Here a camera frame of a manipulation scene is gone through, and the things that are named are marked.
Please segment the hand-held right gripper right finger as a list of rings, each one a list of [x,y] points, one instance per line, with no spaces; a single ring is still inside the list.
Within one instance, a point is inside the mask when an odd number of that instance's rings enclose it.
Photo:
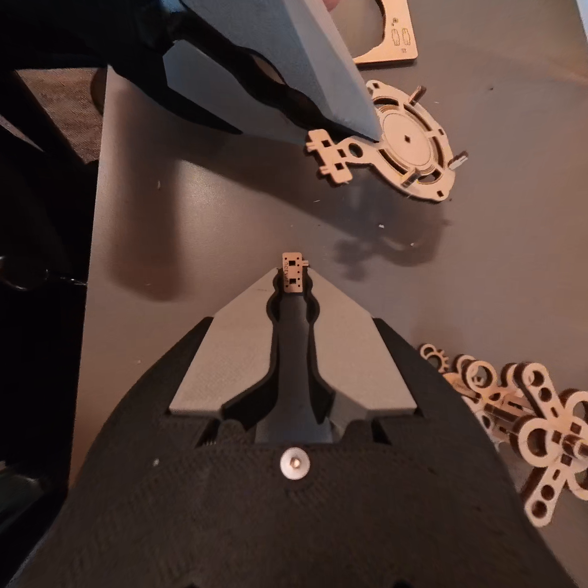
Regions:
[[[309,391],[318,423],[413,415],[417,404],[371,314],[308,268]]]

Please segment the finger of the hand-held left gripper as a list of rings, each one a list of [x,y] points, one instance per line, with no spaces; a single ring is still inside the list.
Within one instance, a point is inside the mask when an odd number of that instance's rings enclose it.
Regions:
[[[237,128],[245,135],[268,138],[275,141],[302,143],[307,132],[313,129],[329,129],[343,136],[353,135],[337,123],[327,121],[310,99],[286,84],[273,84],[274,80],[261,74],[261,80],[249,81],[253,87],[245,87],[237,75],[245,74],[245,65],[237,65],[232,59],[229,65],[221,65],[203,52],[199,64],[193,69],[189,56],[178,54],[175,64],[164,65],[168,86],[209,113]]]
[[[379,139],[371,96],[323,1],[187,1],[187,6],[234,46],[265,58],[327,121]]]

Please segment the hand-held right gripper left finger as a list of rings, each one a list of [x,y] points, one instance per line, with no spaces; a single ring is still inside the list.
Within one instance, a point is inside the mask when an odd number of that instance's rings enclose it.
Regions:
[[[219,310],[169,405],[174,415],[256,425],[277,401],[276,268]]]

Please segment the small wooden connector piece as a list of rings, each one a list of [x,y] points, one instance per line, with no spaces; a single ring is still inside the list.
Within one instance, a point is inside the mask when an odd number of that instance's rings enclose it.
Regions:
[[[304,291],[304,272],[309,262],[301,252],[284,252],[282,254],[283,293],[298,295]]]

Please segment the round wooden frame part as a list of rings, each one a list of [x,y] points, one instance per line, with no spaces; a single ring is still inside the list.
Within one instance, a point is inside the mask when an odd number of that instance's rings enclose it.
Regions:
[[[351,166],[368,166],[409,198],[445,201],[468,153],[453,154],[443,128],[420,105],[426,88],[419,86],[408,95],[375,79],[366,87],[382,130],[379,141],[351,136],[336,142],[325,129],[309,131],[306,152],[318,161],[319,176],[333,185],[347,184]]]

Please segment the plywood parts sheet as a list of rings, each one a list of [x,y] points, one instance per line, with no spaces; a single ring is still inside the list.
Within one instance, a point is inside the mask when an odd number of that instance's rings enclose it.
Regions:
[[[358,67],[412,63],[418,57],[408,1],[376,1],[382,21],[381,41],[353,58]]]

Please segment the wooden flower-disc rod assembly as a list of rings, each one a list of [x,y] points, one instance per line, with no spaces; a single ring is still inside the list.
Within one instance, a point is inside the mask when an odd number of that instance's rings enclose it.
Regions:
[[[460,394],[496,449],[509,443],[530,466],[520,497],[535,527],[551,522],[564,489],[587,501],[587,391],[559,393],[536,362],[507,364],[498,373],[470,355],[450,363],[430,343],[418,351]]]

